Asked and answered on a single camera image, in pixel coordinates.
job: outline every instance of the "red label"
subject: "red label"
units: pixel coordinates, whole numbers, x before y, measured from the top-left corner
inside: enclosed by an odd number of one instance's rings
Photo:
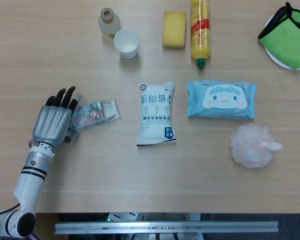
[[[191,36],[200,29],[210,29],[210,20],[208,18],[196,21],[191,27]]]

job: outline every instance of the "cartoon character print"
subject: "cartoon character print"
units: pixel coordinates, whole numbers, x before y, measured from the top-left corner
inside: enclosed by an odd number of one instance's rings
[[[228,84],[208,87],[202,104],[206,109],[245,109],[248,106],[243,89]]]

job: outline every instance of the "white plastic bag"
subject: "white plastic bag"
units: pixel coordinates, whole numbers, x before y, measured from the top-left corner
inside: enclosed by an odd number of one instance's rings
[[[171,123],[174,84],[139,84],[141,89],[140,134],[137,146],[175,143],[177,138]]]
[[[253,123],[239,126],[230,137],[234,161],[247,168],[261,168],[270,163],[273,151],[283,148],[269,133],[267,127]]]

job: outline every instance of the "cable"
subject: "cable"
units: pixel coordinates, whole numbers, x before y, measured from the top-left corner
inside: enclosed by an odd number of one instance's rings
[[[8,212],[12,211],[13,209],[16,209],[16,208],[17,208],[17,207],[19,207],[19,206],[20,206],[20,203],[18,203],[17,205],[15,205],[15,206],[13,206],[13,207],[11,207],[11,208],[7,209],[7,210],[0,211],[0,215],[2,215],[2,214],[6,214],[6,213],[8,213]]]

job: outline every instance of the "black fingertip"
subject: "black fingertip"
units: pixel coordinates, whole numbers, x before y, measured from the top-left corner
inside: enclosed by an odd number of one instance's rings
[[[48,100],[46,101],[45,105],[51,106],[52,103],[54,102],[55,98],[56,98],[55,96],[49,97]]]
[[[52,103],[53,106],[56,106],[56,107],[59,107],[59,106],[60,106],[61,100],[62,100],[62,98],[63,98],[65,92],[66,92],[66,89],[65,89],[65,88],[62,88],[62,89],[58,92],[58,94],[56,95],[56,97],[55,97],[55,99],[54,99],[54,101],[53,101],[53,103]]]
[[[72,97],[72,93],[76,90],[76,87],[75,86],[72,86],[68,89],[68,91],[66,92],[65,96],[64,96],[64,99],[60,105],[60,107],[63,107],[63,108],[67,108],[69,103],[70,103],[70,100],[71,100],[71,97]]]
[[[74,112],[74,110],[76,109],[77,105],[78,105],[78,100],[72,99],[72,101],[69,104],[68,109],[70,109],[72,112]]]

